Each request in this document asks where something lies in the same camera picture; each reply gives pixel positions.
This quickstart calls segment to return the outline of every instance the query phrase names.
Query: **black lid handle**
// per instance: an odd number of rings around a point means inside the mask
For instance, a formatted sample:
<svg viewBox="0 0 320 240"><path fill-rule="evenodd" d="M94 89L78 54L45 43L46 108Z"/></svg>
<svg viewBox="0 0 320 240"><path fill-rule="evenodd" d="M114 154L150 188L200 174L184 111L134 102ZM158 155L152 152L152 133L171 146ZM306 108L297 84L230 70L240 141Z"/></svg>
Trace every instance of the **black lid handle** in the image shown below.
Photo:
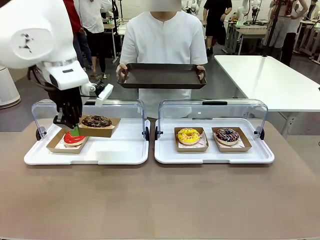
<svg viewBox="0 0 320 240"><path fill-rule="evenodd" d="M227 101L203 101L202 105L204 106L227 106Z"/></svg>

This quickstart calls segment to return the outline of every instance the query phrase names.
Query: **black pants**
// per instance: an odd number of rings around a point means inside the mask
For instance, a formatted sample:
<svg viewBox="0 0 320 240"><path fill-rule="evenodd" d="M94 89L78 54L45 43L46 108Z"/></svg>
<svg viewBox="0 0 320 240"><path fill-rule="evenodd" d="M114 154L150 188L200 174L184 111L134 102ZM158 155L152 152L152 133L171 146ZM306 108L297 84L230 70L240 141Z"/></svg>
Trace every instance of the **black pants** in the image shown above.
<svg viewBox="0 0 320 240"><path fill-rule="evenodd" d="M106 57L105 57L105 45L104 45L104 33L92 33L85 29L86 32L86 40L88 42L91 56L99 58L99 65L101 72L104 73L106 71Z"/></svg>
<svg viewBox="0 0 320 240"><path fill-rule="evenodd" d="M296 40L296 33L295 32L289 32L285 36L285 40L282 47L282 55L280 62L290 67L290 62L292 58L292 52L294 51L295 46L295 40Z"/></svg>

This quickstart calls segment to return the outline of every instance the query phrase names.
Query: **transparent cover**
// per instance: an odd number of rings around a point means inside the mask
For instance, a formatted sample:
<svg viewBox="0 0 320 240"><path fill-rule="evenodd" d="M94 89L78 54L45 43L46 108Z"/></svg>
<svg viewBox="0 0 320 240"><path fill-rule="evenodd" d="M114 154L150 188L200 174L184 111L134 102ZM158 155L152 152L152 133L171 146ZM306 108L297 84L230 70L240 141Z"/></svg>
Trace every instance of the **transparent cover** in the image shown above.
<svg viewBox="0 0 320 240"><path fill-rule="evenodd" d="M260 137L267 113L268 107L255 99L164 100L159 104L158 110L158 138L163 131L162 125L166 120L172 122L172 119L219 120L219 122L228 119L225 127L238 127L237 120L245 120L252 126L254 134Z"/></svg>
<svg viewBox="0 0 320 240"><path fill-rule="evenodd" d="M82 115L100 115L108 118L119 118L141 123L141 132L145 137L145 111L140 100L106 100L102 106L95 106L95 100L87 101L83 106ZM32 115L41 138L45 138L47 129L53 124L58 114L56 104L51 100L41 100L32 106Z"/></svg>

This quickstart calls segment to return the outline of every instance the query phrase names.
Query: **brown table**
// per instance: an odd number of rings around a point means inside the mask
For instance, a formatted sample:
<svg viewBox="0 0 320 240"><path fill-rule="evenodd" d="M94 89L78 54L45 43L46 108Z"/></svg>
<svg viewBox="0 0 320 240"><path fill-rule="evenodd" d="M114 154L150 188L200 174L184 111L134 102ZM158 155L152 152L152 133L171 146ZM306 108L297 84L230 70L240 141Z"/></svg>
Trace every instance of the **brown table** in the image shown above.
<svg viewBox="0 0 320 240"><path fill-rule="evenodd" d="M3 238L320 236L319 179L269 123L270 165L161 165L151 139L139 166L28 166L35 129L29 125L1 153Z"/></svg>

